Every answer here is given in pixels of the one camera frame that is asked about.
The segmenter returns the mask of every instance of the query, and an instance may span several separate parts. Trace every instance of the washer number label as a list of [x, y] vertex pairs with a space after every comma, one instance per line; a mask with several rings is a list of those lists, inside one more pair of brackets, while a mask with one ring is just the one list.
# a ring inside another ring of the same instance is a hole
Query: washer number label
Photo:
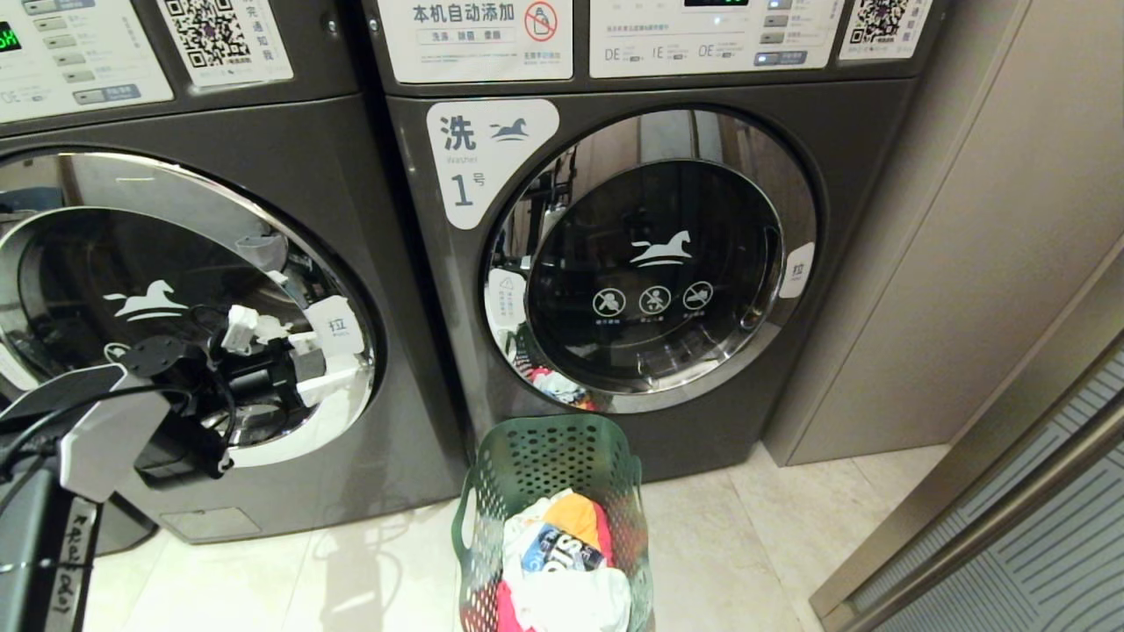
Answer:
[[559, 129], [544, 99], [446, 101], [427, 125], [445, 215], [457, 228], [480, 224], [499, 190]]

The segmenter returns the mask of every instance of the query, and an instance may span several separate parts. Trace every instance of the orange cloth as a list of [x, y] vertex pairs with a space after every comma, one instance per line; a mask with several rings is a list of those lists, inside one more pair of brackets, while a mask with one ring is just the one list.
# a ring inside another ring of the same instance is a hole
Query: orange cloth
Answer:
[[604, 552], [597, 534], [597, 511], [593, 507], [593, 502], [581, 494], [566, 494], [546, 511], [543, 522]]

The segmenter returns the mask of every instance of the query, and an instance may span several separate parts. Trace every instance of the front-loading washer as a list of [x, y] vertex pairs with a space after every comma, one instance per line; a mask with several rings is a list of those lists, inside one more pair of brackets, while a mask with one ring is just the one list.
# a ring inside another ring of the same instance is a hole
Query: front-loading washer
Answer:
[[946, 2], [364, 3], [477, 432], [596, 410], [649, 478], [744, 460]]
[[206, 341], [232, 305], [311, 349], [299, 406], [207, 419], [224, 478], [124, 485], [190, 542], [428, 504], [466, 468], [395, 141], [339, 20], [332, 0], [0, 3], [0, 390]]

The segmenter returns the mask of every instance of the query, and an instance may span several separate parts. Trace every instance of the beige wall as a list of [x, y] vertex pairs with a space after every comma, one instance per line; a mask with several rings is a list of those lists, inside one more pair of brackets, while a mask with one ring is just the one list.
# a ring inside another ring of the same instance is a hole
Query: beige wall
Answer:
[[767, 437], [778, 462], [951, 440], [1124, 234], [1124, 4], [1080, 6], [957, 3]]

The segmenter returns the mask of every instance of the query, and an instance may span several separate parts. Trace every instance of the floor tile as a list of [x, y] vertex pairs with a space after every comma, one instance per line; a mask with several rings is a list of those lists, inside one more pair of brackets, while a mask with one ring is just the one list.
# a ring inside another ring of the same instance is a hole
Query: floor tile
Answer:
[[800, 630], [725, 471], [646, 485], [643, 496], [656, 631]]
[[456, 502], [316, 532], [287, 632], [452, 630]]
[[804, 629], [808, 597], [886, 517], [881, 494], [851, 460], [778, 468], [759, 444], [731, 479]]
[[890, 509], [905, 500], [928, 472], [949, 453], [948, 445], [887, 452], [852, 459]]
[[126, 630], [277, 632], [310, 533], [192, 547], [169, 541]]
[[87, 598], [87, 632], [118, 632], [128, 623], [156, 560], [172, 536], [157, 532], [136, 549], [97, 558]]

